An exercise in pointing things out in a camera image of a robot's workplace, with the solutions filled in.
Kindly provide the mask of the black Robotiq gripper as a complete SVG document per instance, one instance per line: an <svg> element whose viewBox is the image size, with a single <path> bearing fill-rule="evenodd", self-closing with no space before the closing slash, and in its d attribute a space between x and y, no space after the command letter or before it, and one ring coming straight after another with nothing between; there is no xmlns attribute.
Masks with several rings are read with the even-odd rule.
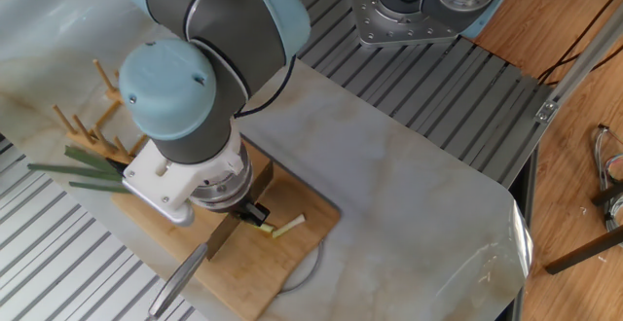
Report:
<svg viewBox="0 0 623 321"><path fill-rule="evenodd" d="M233 215L253 227L265 224L271 211L259 202L260 195L267 189L267 185L254 183L244 196L234 195L222 201L208 201L206 207L216 213L233 213Z"/></svg>

